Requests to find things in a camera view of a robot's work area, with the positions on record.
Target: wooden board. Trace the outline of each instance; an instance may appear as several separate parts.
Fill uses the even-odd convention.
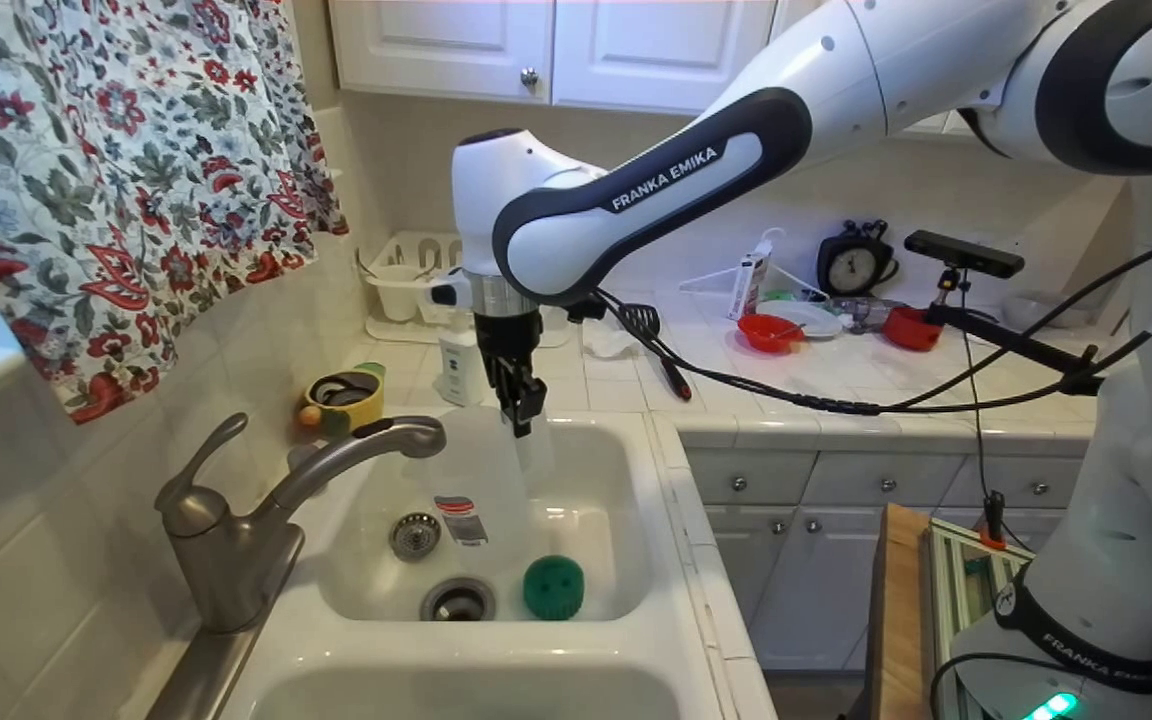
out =
[[[925,532],[927,516],[886,502],[881,532],[881,599],[876,599],[876,647],[869,669],[869,717],[881,720],[925,720]]]

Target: kitchen sink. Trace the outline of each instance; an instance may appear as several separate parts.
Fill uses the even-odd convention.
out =
[[[608,426],[555,422],[537,443],[552,456],[524,476],[529,499],[520,502],[524,511],[511,516],[511,525],[524,527],[489,525],[489,544],[481,549],[440,532],[437,549],[419,561],[399,561],[388,537],[394,521],[437,511],[419,476],[433,465],[405,456],[374,460],[320,551],[317,583],[325,599],[349,620],[419,620],[437,587],[476,581],[496,599],[490,620],[532,620],[520,591],[529,564],[569,554],[582,573],[582,603],[571,620],[616,620],[630,612],[653,587],[653,564],[639,521],[642,499],[630,489],[619,436]]]
[[[490,448],[481,443],[454,456],[454,436],[465,426],[449,422],[440,456],[452,469],[490,465]],[[390,551],[390,527],[433,511],[419,476],[426,460],[372,460],[303,502],[303,551],[220,717],[730,717],[715,691],[715,634],[704,634],[708,591],[695,591],[673,525],[673,490],[693,490],[693,479],[661,465],[661,439],[639,416],[552,416],[549,436],[552,456],[520,465],[529,499],[511,511],[517,525],[500,527],[496,516],[496,551],[485,554],[461,549],[449,527],[419,561]],[[520,603],[520,577],[537,554],[582,567],[571,620],[532,620]],[[449,581],[489,583],[496,617],[419,620],[419,599]]]
[[[255,720],[674,720],[639,669],[320,669],[281,680]]]

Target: sponge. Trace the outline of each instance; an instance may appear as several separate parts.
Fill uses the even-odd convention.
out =
[[[541,554],[524,577],[524,603],[541,620],[571,620],[582,603],[582,573],[569,554]]]

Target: floral curtain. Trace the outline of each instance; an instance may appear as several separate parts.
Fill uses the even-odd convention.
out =
[[[287,0],[0,0],[0,312],[74,422],[343,231]]]

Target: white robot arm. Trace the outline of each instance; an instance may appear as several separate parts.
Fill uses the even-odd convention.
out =
[[[454,231],[489,380],[517,433],[543,408],[537,302],[571,302],[648,239],[765,181],[988,95],[1061,0],[832,0],[777,36],[688,126],[600,173],[532,130],[452,154]]]
[[[625,167],[579,165],[532,130],[465,138],[452,200],[466,302],[517,433],[543,402],[537,302],[571,302],[648,239],[942,107],[1010,161],[1152,175],[1152,0],[827,0]],[[1152,237],[1152,181],[1135,186]],[[1152,281],[1135,307],[1152,314]],[[1084,717],[1152,717],[1152,342],[1103,385],[1068,521],[1014,603],[954,653],[973,717],[1052,717],[1056,689]]]

